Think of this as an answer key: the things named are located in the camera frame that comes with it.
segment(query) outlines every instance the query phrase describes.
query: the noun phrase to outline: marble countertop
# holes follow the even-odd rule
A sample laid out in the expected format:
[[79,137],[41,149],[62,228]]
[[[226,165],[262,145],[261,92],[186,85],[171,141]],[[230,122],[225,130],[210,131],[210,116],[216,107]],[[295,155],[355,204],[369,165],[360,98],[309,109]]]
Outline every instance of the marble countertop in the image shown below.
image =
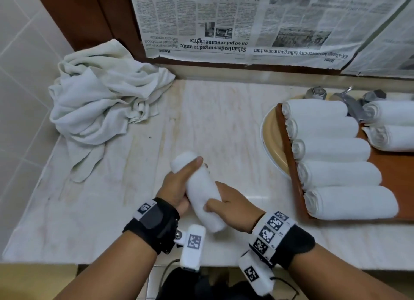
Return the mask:
[[[129,125],[126,135],[108,142],[104,159],[83,183],[69,178],[61,137],[4,260],[91,263],[121,234],[142,201],[155,196],[170,160],[185,150],[199,152],[214,179],[235,187],[255,205],[296,218],[291,182],[263,150],[260,125],[272,106],[306,89],[177,80],[160,100],[161,113]],[[190,213],[179,227],[197,222]],[[358,268],[414,270],[414,224],[299,224]],[[246,234],[227,229],[207,238],[202,264],[237,266],[247,249]],[[179,255],[174,248],[169,255],[161,254],[157,265]]]

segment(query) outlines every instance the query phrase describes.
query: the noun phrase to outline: brown tray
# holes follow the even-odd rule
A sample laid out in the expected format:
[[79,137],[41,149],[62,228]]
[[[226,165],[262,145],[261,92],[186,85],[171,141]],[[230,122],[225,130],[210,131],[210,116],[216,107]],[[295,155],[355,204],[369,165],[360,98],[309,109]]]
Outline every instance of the brown tray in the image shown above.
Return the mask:
[[[303,190],[299,180],[296,162],[293,158],[292,145],[287,135],[285,117],[282,114],[282,104],[275,108],[276,120],[282,136],[283,151],[286,155],[290,177],[292,179],[293,196],[295,198],[298,216],[301,219],[315,219],[308,214]],[[359,127],[356,137],[367,140],[364,131]],[[383,181],[380,184],[390,189],[397,199],[400,211],[392,219],[378,219],[378,221],[414,221],[414,153],[382,152],[371,147],[371,155],[368,159],[380,170]]]

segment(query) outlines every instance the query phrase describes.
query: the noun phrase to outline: newspaper page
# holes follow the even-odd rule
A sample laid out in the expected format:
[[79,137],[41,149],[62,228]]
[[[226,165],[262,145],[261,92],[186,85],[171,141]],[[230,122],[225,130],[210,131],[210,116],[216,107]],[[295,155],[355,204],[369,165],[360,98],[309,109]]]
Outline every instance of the newspaper page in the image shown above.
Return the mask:
[[147,57],[342,69],[406,0],[132,0]]
[[414,0],[360,51],[344,74],[414,78]]

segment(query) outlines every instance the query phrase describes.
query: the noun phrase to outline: white cloth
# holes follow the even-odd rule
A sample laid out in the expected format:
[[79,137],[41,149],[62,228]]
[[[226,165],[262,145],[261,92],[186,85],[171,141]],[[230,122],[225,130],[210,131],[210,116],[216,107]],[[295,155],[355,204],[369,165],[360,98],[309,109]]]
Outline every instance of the white cloth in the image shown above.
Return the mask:
[[74,167],[85,180],[104,155],[104,144],[158,114],[157,100],[175,76],[165,68],[135,61],[117,40],[74,52],[58,65],[60,78],[49,87],[50,120],[67,139]]
[[[177,173],[195,158],[197,154],[191,151],[177,156],[170,163],[172,172]],[[185,186],[187,197],[201,223],[212,233],[225,229],[226,223],[216,213],[208,213],[204,210],[204,205],[210,198],[221,201],[219,189],[211,179],[208,169],[204,165],[201,166],[189,178]]]
[[414,152],[414,127],[382,125],[364,127],[370,144],[388,152]]
[[414,101],[378,100],[364,105],[366,123],[377,125],[414,125]]
[[358,123],[353,117],[310,118],[302,116],[286,120],[286,130],[291,140],[308,137],[355,137]]
[[294,140],[292,152],[296,161],[366,161],[370,156],[371,146],[366,140],[356,137],[308,137]]
[[303,190],[324,186],[378,186],[382,180],[379,169],[367,161],[308,160],[299,162],[297,167]]
[[309,215],[324,220],[392,218],[398,203],[383,186],[328,186],[305,193]]
[[286,119],[298,117],[344,117],[348,108],[342,101],[321,99],[289,99],[282,104]]

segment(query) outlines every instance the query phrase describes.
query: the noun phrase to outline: backsplash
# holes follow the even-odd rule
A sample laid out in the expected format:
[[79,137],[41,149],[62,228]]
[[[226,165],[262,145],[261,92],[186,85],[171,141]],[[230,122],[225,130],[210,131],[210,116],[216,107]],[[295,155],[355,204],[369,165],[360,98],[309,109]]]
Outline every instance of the backsplash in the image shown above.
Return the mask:
[[48,86],[73,52],[40,0],[0,0],[0,251],[20,220],[59,133]]

